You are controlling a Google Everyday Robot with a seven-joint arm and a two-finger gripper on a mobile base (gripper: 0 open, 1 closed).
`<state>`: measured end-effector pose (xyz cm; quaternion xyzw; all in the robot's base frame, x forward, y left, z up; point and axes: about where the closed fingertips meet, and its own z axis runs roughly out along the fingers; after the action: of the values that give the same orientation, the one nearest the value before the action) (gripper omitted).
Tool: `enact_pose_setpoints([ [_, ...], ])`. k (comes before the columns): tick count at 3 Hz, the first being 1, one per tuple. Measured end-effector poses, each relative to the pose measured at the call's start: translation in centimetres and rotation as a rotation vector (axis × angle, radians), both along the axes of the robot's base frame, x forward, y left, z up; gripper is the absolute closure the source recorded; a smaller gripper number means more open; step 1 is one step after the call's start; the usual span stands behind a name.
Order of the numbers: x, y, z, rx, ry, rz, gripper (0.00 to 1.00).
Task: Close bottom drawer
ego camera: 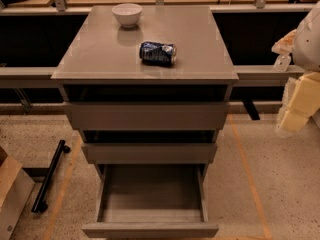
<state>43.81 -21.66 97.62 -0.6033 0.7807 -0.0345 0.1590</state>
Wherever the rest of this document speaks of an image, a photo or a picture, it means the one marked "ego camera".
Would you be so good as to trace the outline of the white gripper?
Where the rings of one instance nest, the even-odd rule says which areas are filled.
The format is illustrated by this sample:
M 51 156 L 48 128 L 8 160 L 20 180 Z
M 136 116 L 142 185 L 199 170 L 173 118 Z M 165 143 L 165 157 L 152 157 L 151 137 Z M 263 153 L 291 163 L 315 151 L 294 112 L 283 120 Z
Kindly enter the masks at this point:
M 320 73 L 312 72 L 298 80 L 289 78 L 276 118 L 276 133 L 296 133 L 320 109 Z

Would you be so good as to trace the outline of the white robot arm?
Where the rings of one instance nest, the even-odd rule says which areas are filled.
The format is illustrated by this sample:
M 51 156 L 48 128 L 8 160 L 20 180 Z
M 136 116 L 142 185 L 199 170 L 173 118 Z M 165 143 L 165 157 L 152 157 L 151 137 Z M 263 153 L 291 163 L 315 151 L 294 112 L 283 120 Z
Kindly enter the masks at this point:
M 274 70 L 285 72 L 291 61 L 304 70 L 298 79 L 289 78 L 277 115 L 276 133 L 286 138 L 301 130 L 320 109 L 320 2 L 272 51 L 278 54 Z

